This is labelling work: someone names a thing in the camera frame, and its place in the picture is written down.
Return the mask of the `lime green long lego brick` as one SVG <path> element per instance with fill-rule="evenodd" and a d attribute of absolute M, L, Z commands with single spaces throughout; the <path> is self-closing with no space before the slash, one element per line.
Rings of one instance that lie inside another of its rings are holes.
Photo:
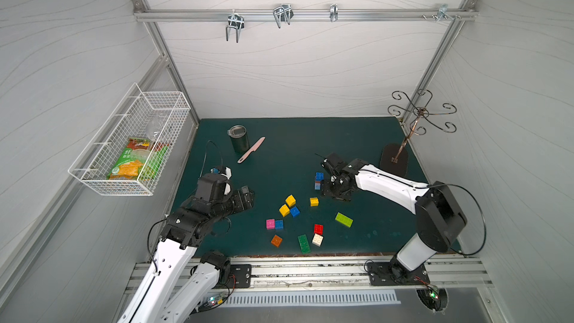
<path fill-rule="evenodd" d="M 338 212 L 336 214 L 336 218 L 335 218 L 336 222 L 340 223 L 341 225 L 347 227 L 347 228 L 351 228 L 354 220 L 352 218 L 349 218 L 348 216 L 342 214 L 341 212 Z"/>

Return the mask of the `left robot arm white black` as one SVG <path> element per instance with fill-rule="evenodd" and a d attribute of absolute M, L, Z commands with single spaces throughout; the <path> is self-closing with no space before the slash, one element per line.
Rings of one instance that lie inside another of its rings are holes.
<path fill-rule="evenodd" d="M 180 275 L 213 225 L 252 209 L 255 193 L 246 186 L 216 203 L 209 214 L 181 209 L 167 218 L 152 263 L 119 322 L 184 322 L 208 292 L 230 281 L 230 258 L 218 251 L 204 254 L 193 275 L 173 291 Z"/>

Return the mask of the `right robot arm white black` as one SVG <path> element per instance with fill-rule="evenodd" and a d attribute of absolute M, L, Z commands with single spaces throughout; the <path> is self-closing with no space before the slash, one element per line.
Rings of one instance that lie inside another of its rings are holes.
<path fill-rule="evenodd" d="M 361 159 L 347 163 L 335 153 L 323 158 L 321 166 L 327 172 L 321 183 L 324 196 L 349 201 L 354 191 L 367 191 L 397 203 L 415 217 L 416 233 L 390 262 L 367 266 L 372 285 L 377 281 L 420 283 L 425 262 L 437 253 L 448 252 L 467 225 L 466 215 L 442 182 L 411 181 Z"/>

